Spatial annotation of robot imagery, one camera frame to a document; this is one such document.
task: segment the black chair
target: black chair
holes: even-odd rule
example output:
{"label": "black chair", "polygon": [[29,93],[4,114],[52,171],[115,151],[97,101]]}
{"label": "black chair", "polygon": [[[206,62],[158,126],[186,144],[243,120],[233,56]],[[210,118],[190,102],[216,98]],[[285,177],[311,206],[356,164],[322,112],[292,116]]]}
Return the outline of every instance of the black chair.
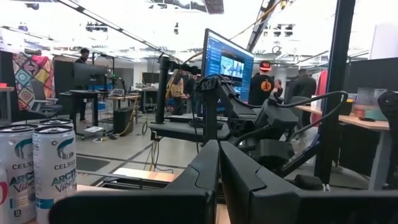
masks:
{"label": "black chair", "polygon": [[48,119],[54,117],[62,110],[62,105],[56,105],[58,99],[45,97],[43,84],[40,81],[31,80],[30,84],[32,85],[35,99],[32,107],[28,110],[29,112],[44,115]]}
{"label": "black chair", "polygon": [[398,93],[388,91],[377,100],[381,112],[388,120],[391,135],[390,164],[386,183],[388,189],[398,189]]}

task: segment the colorful patterned fabric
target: colorful patterned fabric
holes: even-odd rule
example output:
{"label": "colorful patterned fabric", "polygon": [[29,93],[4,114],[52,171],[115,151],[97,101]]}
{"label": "colorful patterned fabric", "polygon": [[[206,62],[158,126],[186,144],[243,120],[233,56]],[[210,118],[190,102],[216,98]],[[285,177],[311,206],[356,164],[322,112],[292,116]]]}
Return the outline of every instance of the colorful patterned fabric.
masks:
{"label": "colorful patterned fabric", "polygon": [[55,97],[53,63],[48,57],[19,53],[13,55],[12,64],[20,110],[28,110],[33,104],[34,94],[30,84],[31,80],[43,83],[47,98]]}

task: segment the person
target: person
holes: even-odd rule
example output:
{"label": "person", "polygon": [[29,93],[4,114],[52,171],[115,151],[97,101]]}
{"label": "person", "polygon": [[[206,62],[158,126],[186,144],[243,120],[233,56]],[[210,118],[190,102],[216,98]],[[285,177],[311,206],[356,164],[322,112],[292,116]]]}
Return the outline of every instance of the person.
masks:
{"label": "person", "polygon": [[[292,99],[293,96],[304,96],[311,98],[317,90],[317,81],[307,74],[306,69],[300,69],[298,71],[298,77],[292,81],[289,87],[287,103]],[[302,126],[305,127],[311,123],[311,113],[303,112]]]}
{"label": "person", "polygon": [[[80,50],[80,58],[75,61],[75,63],[86,63],[88,56],[90,54],[90,51],[86,48],[83,48]],[[87,90],[87,86],[76,86],[75,87],[77,90]],[[86,120],[86,102],[85,99],[78,99],[75,101],[75,110],[80,111],[80,123],[81,124],[89,124],[90,122]]]}
{"label": "person", "polygon": [[192,101],[193,101],[193,96],[195,95],[195,87],[197,79],[198,79],[197,75],[192,75],[192,78],[190,78],[187,81],[187,84],[185,85],[184,88],[184,93],[185,96],[187,97],[187,113],[192,112]]}
{"label": "person", "polygon": [[279,97],[282,96],[282,93],[284,92],[284,89],[282,88],[282,81],[281,80],[275,80],[274,92],[278,93]]}
{"label": "person", "polygon": [[254,106],[261,106],[274,89],[274,81],[268,75],[271,71],[271,63],[262,61],[259,70],[260,72],[251,78],[250,84],[249,104]]}
{"label": "person", "polygon": [[174,100],[174,109],[172,115],[182,115],[182,100],[186,98],[184,92],[184,80],[182,74],[179,72],[171,85],[172,97]]}

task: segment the white can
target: white can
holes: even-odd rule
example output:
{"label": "white can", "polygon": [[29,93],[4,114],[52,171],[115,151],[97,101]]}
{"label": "white can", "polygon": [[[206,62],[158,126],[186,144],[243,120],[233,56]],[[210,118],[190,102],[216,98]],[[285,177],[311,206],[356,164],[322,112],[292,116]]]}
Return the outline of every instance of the white can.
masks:
{"label": "white can", "polygon": [[8,178],[7,170],[0,161],[0,223],[12,224],[10,221],[10,208],[8,206]]}
{"label": "white can", "polygon": [[0,160],[7,170],[11,223],[33,220],[35,189],[32,158],[34,125],[12,125],[0,128]]}
{"label": "white can", "polygon": [[73,127],[34,129],[33,162],[37,222],[47,224],[52,205],[76,193],[76,139]]}
{"label": "white can", "polygon": [[73,127],[73,121],[70,119],[46,119],[43,121],[39,121],[39,127],[47,127],[47,126],[71,126]]}

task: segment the orange logo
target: orange logo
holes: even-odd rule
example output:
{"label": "orange logo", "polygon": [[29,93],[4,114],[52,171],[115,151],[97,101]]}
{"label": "orange logo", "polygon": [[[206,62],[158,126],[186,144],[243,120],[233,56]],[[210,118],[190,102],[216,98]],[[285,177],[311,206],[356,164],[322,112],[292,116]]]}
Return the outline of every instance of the orange logo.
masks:
{"label": "orange logo", "polygon": [[263,91],[270,91],[270,90],[271,90],[271,87],[272,87],[272,85],[271,85],[271,83],[270,83],[268,80],[263,81],[263,82],[261,83],[261,89],[262,89]]}

